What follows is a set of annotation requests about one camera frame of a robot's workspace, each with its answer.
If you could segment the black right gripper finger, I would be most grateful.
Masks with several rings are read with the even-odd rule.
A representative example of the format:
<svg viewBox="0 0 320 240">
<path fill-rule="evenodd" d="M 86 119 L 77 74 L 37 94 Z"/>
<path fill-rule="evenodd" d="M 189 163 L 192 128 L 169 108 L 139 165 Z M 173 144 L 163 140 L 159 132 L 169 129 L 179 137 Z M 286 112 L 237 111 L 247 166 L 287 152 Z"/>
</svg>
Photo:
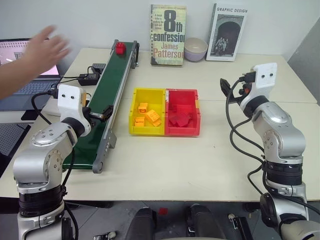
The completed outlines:
<svg viewBox="0 0 320 240">
<path fill-rule="evenodd" d="M 231 86 L 229 82 L 226 79 L 220 78 L 219 83 L 220 83 L 220 89 L 222 93 L 225 95 L 225 97 L 227 97 L 231 92 Z"/>
</svg>

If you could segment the person's bare hand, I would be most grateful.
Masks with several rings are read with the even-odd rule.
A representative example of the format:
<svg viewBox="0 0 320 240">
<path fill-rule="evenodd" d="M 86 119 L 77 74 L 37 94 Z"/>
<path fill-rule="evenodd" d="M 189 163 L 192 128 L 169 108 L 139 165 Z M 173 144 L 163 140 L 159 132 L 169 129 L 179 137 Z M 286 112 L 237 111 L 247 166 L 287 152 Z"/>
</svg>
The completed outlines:
<svg viewBox="0 0 320 240">
<path fill-rule="evenodd" d="M 35 35 L 28 43 L 21 60 L 28 72 L 35 77 L 47 72 L 70 53 L 69 41 L 61 35 L 48 38 L 55 31 L 49 25 Z"/>
</svg>

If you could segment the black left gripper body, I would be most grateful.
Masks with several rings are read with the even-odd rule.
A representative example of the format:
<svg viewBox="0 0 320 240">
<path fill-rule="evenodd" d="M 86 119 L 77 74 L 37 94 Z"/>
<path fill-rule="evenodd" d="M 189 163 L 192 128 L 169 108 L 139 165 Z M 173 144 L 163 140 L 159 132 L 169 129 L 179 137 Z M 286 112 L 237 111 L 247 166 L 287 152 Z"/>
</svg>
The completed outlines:
<svg viewBox="0 0 320 240">
<path fill-rule="evenodd" d="M 92 126 L 92 121 L 90 118 L 90 112 L 91 112 L 91 108 L 90 107 L 83 107 L 82 108 L 82 114 L 84 116 L 84 118 L 88 121 L 89 125 Z"/>
</svg>

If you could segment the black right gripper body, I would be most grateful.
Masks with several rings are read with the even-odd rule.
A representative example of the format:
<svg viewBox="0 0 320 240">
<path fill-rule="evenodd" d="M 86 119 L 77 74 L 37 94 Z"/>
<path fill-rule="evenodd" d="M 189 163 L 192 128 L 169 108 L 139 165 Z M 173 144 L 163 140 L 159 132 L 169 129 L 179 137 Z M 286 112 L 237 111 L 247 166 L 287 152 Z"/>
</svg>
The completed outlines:
<svg viewBox="0 0 320 240">
<path fill-rule="evenodd" d="M 251 83 L 244 83 L 242 85 L 242 88 L 240 88 L 238 91 L 240 96 L 234 97 L 234 95 L 231 94 L 231 103 L 241 103 L 243 99 L 250 93 L 250 91 L 251 91 Z"/>
</svg>

